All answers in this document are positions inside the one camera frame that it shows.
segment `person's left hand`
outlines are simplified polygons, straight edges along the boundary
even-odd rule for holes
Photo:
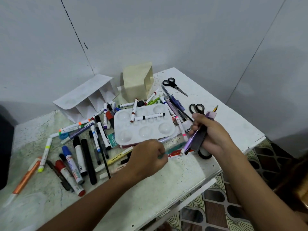
[[[161,170],[168,162],[167,155],[158,158],[164,153],[165,148],[162,143],[157,140],[146,140],[134,147],[129,162],[123,169],[133,173],[137,179],[143,180]]]

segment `orange highlighter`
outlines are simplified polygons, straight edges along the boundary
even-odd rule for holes
[[[37,170],[39,167],[39,164],[41,163],[41,157],[38,157],[34,160],[34,162],[29,167],[26,174],[23,176],[19,184],[17,185],[16,189],[13,191],[13,193],[10,195],[10,197],[7,199],[6,203],[2,207],[7,207],[13,200],[17,197],[17,195],[23,190],[23,188],[26,186],[27,182],[33,175],[33,173]]]

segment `hand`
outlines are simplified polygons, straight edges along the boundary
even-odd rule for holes
[[[212,155],[216,156],[224,152],[229,146],[235,146],[228,132],[217,121],[212,121],[200,113],[194,113],[194,123],[189,132],[192,135],[200,124],[207,126],[207,136],[202,143],[202,147]]]
[[[161,159],[158,156],[165,153],[164,145],[157,140],[147,140],[134,147],[125,170],[133,173],[139,181],[152,176],[168,162],[168,156]]]

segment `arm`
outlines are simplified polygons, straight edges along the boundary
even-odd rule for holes
[[[39,231],[86,231],[93,230],[114,203],[139,181],[155,174],[167,162],[164,145],[157,140],[139,143],[132,151],[127,165],[111,179],[72,204]]]
[[[195,119],[190,134],[200,123],[208,127],[202,146],[218,161],[241,205],[257,230],[308,230],[308,226],[266,185],[250,165],[244,154],[233,143],[226,130],[204,115]]]

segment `forearm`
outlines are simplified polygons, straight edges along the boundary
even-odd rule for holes
[[[233,144],[217,157],[229,182],[258,230],[308,230],[307,225],[266,185]]]
[[[114,203],[137,182],[129,172],[123,169],[48,221],[39,231],[93,230]]]

